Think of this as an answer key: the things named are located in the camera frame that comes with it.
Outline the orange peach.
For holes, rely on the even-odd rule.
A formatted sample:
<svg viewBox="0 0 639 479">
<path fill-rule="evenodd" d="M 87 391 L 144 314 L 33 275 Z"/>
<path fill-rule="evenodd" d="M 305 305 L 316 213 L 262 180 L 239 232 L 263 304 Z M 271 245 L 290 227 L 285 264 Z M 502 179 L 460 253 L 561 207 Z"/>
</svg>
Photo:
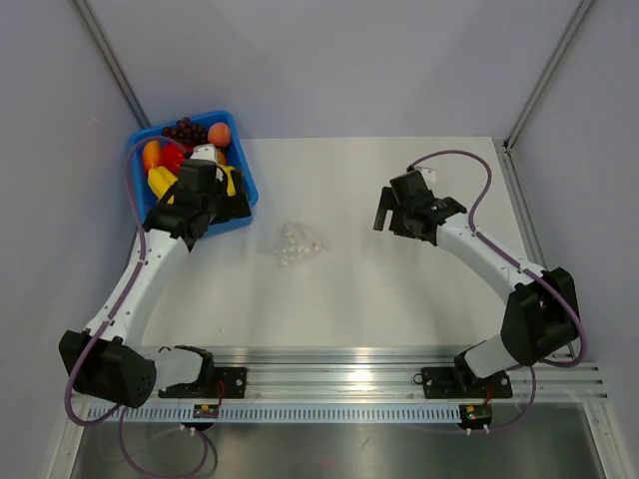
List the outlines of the orange peach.
<svg viewBox="0 0 639 479">
<path fill-rule="evenodd" d="M 231 128 L 224 122 L 217 122 L 209 127 L 208 142 L 217 148 L 226 148 L 232 142 Z"/>
</svg>

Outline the clear zip top bag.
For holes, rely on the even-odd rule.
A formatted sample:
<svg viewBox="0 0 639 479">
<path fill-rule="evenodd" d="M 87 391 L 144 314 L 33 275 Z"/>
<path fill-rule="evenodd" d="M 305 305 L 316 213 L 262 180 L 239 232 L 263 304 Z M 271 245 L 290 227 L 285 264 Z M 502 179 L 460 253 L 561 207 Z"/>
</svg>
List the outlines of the clear zip top bag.
<svg viewBox="0 0 639 479">
<path fill-rule="evenodd" d="M 278 267 L 289 268 L 317 258 L 330 250 L 331 244 L 327 237 L 316 227 L 289 220 L 277 231 L 272 255 Z"/>
</svg>

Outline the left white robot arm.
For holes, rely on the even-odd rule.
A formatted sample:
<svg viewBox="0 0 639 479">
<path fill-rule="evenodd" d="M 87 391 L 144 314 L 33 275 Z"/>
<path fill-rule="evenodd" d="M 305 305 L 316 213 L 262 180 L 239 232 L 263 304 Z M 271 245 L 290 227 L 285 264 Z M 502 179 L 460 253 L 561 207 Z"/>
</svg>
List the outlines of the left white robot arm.
<svg viewBox="0 0 639 479">
<path fill-rule="evenodd" d="M 178 345 L 139 352 L 151 313 L 170 273 L 212 226 L 251 214 L 243 175 L 212 160 L 188 159 L 177 180 L 149 209 L 138 254 L 100 311 L 80 331 L 66 331 L 59 351 L 69 374 L 64 400 L 75 392 L 138 408 L 153 393 L 203 397 L 219 386 L 213 355 Z"/>
</svg>

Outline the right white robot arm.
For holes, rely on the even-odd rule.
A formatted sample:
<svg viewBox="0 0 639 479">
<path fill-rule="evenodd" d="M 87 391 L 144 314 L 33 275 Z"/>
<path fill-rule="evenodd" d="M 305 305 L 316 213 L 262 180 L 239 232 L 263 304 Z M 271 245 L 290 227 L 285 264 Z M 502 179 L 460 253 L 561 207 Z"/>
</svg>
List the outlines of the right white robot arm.
<svg viewBox="0 0 639 479">
<path fill-rule="evenodd" d="M 382 188 L 373 227 L 420 240 L 455 256 L 483 279 L 505 305 L 498 333 L 459 353 L 451 367 L 455 388 L 478 397 L 496 377 L 516 366 L 533 366 L 579 336 L 572 276 L 518 259 L 475 229 L 457 200 L 438 198 L 419 171 Z"/>
</svg>

